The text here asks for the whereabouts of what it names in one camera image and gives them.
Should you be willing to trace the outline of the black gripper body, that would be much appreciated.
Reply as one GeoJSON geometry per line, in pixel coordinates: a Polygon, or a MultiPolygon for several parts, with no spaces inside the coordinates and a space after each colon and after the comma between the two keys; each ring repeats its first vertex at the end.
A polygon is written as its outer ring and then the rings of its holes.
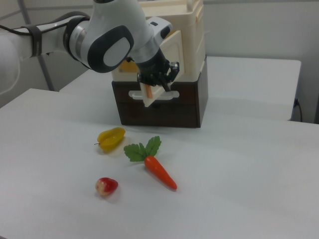
{"type": "Polygon", "coordinates": [[[137,81],[150,86],[168,87],[166,74],[169,69],[169,61],[165,58],[161,49],[148,61],[136,63],[138,67],[137,81]]]}

